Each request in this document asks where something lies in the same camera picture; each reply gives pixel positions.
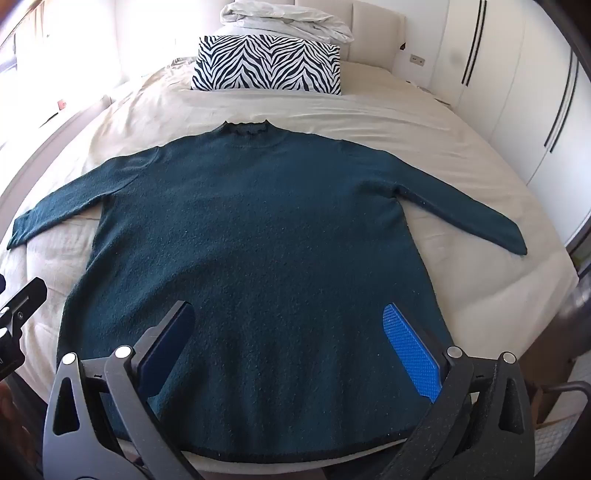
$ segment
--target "sweater's left sleeve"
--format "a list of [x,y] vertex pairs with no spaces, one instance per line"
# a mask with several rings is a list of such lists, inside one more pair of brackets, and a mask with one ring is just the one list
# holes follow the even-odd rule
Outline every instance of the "sweater's left sleeve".
[[398,161],[397,192],[402,197],[472,235],[515,254],[527,255],[525,241],[515,222],[447,183]]
[[158,147],[128,157],[107,160],[67,183],[24,213],[12,227],[7,250],[18,247],[52,226],[77,215],[133,182],[154,159]]

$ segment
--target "zebra print pattern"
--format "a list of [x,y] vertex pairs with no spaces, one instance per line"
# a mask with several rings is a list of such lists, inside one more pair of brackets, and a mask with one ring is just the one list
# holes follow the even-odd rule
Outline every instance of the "zebra print pattern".
[[191,90],[262,88],[340,95],[339,47],[273,35],[207,35]]

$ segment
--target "headboard panel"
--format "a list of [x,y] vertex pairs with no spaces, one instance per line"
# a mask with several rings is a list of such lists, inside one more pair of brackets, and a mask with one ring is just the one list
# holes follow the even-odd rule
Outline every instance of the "headboard panel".
[[[355,38],[341,49],[343,60],[363,63],[392,71],[394,58],[404,43],[404,17],[396,12],[358,0],[265,0],[278,5],[302,5],[318,8],[339,17]],[[215,32],[222,25],[220,10],[230,0],[197,0],[199,34]]]

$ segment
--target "electrical outlet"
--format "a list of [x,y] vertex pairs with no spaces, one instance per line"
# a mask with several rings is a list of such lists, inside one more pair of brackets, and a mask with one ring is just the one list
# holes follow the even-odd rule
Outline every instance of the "electrical outlet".
[[410,55],[410,63],[415,63],[416,65],[422,67],[423,65],[425,65],[425,59],[417,57],[416,55]]

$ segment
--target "bed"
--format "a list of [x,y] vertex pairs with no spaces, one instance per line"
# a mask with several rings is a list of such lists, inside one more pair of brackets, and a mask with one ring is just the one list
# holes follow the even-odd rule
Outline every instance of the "bed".
[[[190,90],[191,60],[177,59],[148,76],[92,121],[31,189],[17,215],[112,157],[211,131],[225,121],[269,120],[290,131],[388,151],[517,223],[528,247],[525,257],[402,202],[447,327],[469,355],[496,358],[512,351],[520,356],[576,285],[570,258],[534,196],[492,147],[429,93],[385,68],[350,61],[342,62],[342,96],[196,92]],[[367,63],[375,64],[375,58]],[[85,270],[100,214],[100,206],[91,208],[6,251],[9,228],[0,244],[0,273],[7,280],[0,303],[34,277],[47,283],[47,302],[25,324],[21,345],[27,360],[18,370],[45,401],[56,371],[64,301]],[[235,464],[188,455],[201,470],[236,471]],[[280,473],[339,461],[238,467],[242,473]]]

